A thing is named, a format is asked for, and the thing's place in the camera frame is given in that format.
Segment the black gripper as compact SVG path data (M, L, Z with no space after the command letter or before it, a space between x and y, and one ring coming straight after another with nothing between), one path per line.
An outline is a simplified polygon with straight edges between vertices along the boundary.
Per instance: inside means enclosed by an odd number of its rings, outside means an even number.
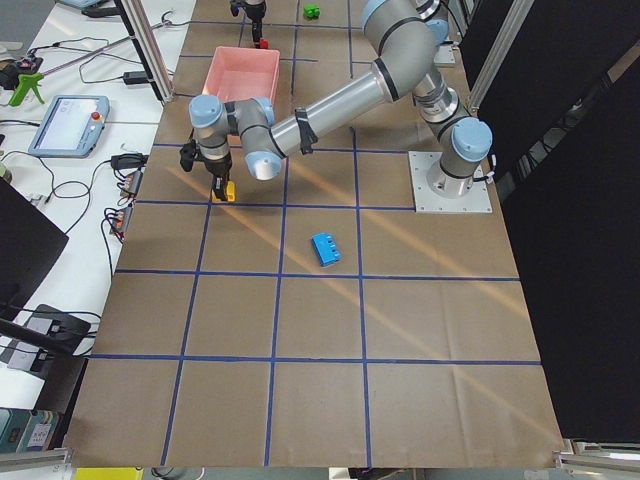
M266 15L266 3L246 3L246 15L252 22L252 40L255 48L262 46L262 21Z
M204 159L205 168L214 176L212 184L212 198L216 201L227 201L227 184L230 179L230 170L233 165L230 156L218 159Z

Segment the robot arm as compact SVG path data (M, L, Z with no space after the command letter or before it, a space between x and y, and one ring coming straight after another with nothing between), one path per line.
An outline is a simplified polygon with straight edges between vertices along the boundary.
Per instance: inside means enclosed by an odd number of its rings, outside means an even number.
M414 1L419 18L431 29L436 43L435 64L438 67L452 67L455 64L450 39L449 21L456 18L446 1ZM262 35L263 19L267 12L266 1L229 1L231 15L237 17L241 11L251 22L252 45L256 49L268 49L269 42Z
M192 133L180 150L181 168L201 163L212 175L212 193L232 198L232 158L228 138L239 138L249 173L258 180L276 177L285 158L304 155L325 134L378 105L412 95L420 116L442 146L427 174L430 189L444 198L467 194L479 182L475 172L489 157L493 134L461 105L434 63L439 45L421 6L413 1L369 1L362 30L377 53L370 70L342 88L277 122L266 97L222 102L214 95L191 99Z

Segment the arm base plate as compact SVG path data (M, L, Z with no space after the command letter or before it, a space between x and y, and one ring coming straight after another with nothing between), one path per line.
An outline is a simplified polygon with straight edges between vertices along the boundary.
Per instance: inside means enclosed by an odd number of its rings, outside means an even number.
M441 152L409 151L415 211L434 214L489 214L493 211L485 181L456 179L441 168Z

